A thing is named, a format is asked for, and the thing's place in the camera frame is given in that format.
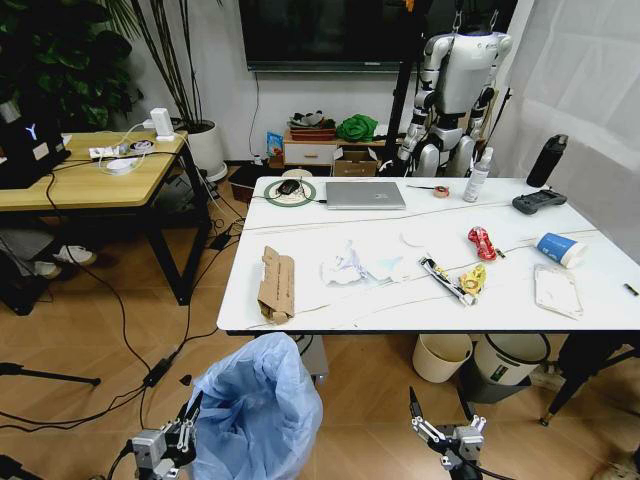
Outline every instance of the potted plant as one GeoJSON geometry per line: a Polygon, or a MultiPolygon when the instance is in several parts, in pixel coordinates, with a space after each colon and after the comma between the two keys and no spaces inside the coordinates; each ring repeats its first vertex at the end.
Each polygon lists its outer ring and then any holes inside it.
{"type": "Polygon", "coordinates": [[[149,10],[153,12],[153,23],[156,30],[154,37],[143,14],[140,1],[131,0],[131,6],[137,18],[142,37],[173,97],[181,117],[182,128],[189,133],[189,145],[193,152],[193,159],[199,168],[207,170],[207,180],[219,180],[226,175],[227,166],[223,161],[219,128],[214,122],[204,119],[202,115],[200,89],[198,88],[198,80],[191,55],[189,2],[188,0],[170,0],[170,4],[171,6],[177,4],[180,9],[182,26],[180,34],[186,47],[189,88],[185,86],[182,77],[184,66],[178,63],[176,57],[174,40],[167,21],[165,1],[148,0],[149,10]]]}
{"type": "Polygon", "coordinates": [[[130,112],[131,45],[109,19],[96,1],[0,0],[0,101],[51,112],[63,131],[104,130],[130,112]]]}

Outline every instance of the white bucket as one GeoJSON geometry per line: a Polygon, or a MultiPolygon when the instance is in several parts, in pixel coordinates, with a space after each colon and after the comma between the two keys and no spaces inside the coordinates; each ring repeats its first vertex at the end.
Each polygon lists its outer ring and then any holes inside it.
{"type": "Polygon", "coordinates": [[[473,358],[483,378],[494,385],[517,385],[551,352],[542,333],[487,333],[473,358]]]}
{"type": "Polygon", "coordinates": [[[214,182],[227,174],[224,163],[222,143],[220,142],[220,127],[216,123],[203,120],[211,128],[200,133],[189,134],[189,146],[193,154],[193,161],[198,168],[207,171],[207,180],[214,182]]]}
{"type": "Polygon", "coordinates": [[[413,351],[413,367],[425,380],[446,382],[471,357],[472,351],[469,335],[423,333],[418,335],[413,351]]]}

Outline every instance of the wooden floor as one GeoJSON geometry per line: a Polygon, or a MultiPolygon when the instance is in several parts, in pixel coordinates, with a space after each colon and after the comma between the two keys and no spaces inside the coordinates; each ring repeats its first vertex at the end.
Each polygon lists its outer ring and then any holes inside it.
{"type": "MultiPolygon", "coordinates": [[[[229,185],[222,195],[231,199],[229,185]]],[[[243,204],[233,205],[244,214],[243,204]]],[[[215,216],[220,217],[219,210],[215,216]]],[[[178,259],[184,260],[192,232],[168,232],[178,259]]],[[[186,307],[176,305],[151,249],[140,235],[111,232],[92,270],[122,295],[131,344],[151,364],[171,353],[184,333],[186,307]]],[[[224,251],[193,298],[192,334],[215,324],[235,248],[224,251]]],[[[214,252],[207,250],[201,266],[214,252]]],[[[91,277],[77,273],[52,285],[53,302],[38,303],[28,317],[0,307],[0,361],[27,368],[98,376],[96,388],[26,377],[0,378],[0,410],[41,421],[90,415],[111,399],[137,387],[145,370],[122,341],[119,307],[113,295],[91,277]]],[[[247,339],[223,332],[189,343],[175,365],[145,398],[145,424],[158,427],[174,418],[191,388],[179,379],[198,375],[247,339]]],[[[408,386],[416,389],[424,414],[434,424],[462,422],[451,384],[430,384],[411,366],[415,335],[325,337],[330,374],[318,386],[324,421],[303,479],[447,479],[439,457],[409,428],[408,386]]],[[[536,423],[552,398],[530,388],[497,405],[480,406],[488,419],[485,468],[526,479],[589,479],[612,456],[640,441],[640,420],[614,406],[609,389],[620,379],[637,380],[637,360],[598,377],[573,399],[549,428],[536,423]],[[607,378],[615,378],[608,384],[607,378]]],[[[23,433],[0,429],[0,453],[24,463],[45,479],[86,480],[106,473],[125,440],[139,431],[139,399],[71,431],[23,433]]],[[[2,423],[15,423],[3,419],[2,423]]],[[[133,478],[128,457],[116,479],[133,478]]]]}

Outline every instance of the yellow object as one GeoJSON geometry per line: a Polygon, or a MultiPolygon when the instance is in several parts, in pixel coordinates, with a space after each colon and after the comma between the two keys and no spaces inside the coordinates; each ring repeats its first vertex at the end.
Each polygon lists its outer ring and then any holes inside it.
{"type": "Polygon", "coordinates": [[[463,273],[460,275],[460,286],[462,289],[470,293],[471,295],[477,295],[484,287],[484,282],[487,280],[487,271],[484,265],[478,265],[469,273],[463,273]]]}
{"type": "MultiPolygon", "coordinates": [[[[67,148],[71,156],[54,170],[56,180],[51,196],[60,210],[68,208],[121,208],[145,205],[167,170],[184,140],[176,135],[172,142],[156,142],[155,132],[133,132],[126,143],[151,140],[156,151],[169,154],[147,155],[139,168],[127,175],[106,175],[97,162],[65,168],[89,161],[89,147],[106,147],[122,139],[123,133],[74,133],[67,148]]],[[[52,210],[45,191],[51,177],[46,175],[29,188],[0,190],[0,211],[52,210]]]]}

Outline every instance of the white table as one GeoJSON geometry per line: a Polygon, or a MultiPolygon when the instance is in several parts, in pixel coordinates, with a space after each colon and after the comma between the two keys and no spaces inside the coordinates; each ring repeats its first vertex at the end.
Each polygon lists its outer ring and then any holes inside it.
{"type": "MultiPolygon", "coordinates": [[[[261,178],[254,195],[264,195],[265,187],[276,180],[261,178]]],[[[326,182],[396,182],[407,209],[331,211],[315,202],[282,208],[254,198],[218,316],[218,326],[229,334],[638,329],[640,297],[631,295],[623,284],[640,287],[640,266],[569,204],[548,207],[533,216],[517,211],[511,200],[537,190],[524,180],[488,179],[478,202],[473,204],[462,200],[467,182],[464,178],[305,180],[316,187],[319,199],[326,198],[326,182]],[[451,195],[439,199],[430,190],[407,185],[447,185],[451,195]],[[479,261],[475,245],[467,239],[469,229],[474,226],[484,227],[506,258],[484,262],[488,273],[485,289],[477,305],[465,308],[433,278],[425,277],[426,272],[417,261],[428,251],[441,267],[451,269],[450,278],[456,280],[472,267],[454,267],[479,261]],[[425,247],[407,245],[401,239],[403,232],[424,239],[425,247]],[[534,302],[534,265],[554,262],[527,245],[546,232],[563,234],[589,246],[585,261],[571,270],[584,308],[579,320],[544,310],[534,302]],[[362,280],[345,286],[326,286],[320,277],[320,263],[348,239],[383,257],[403,256],[415,279],[384,285],[362,280]],[[256,301],[265,245],[292,256],[296,264],[296,314],[282,325],[269,324],[256,301]]]]}

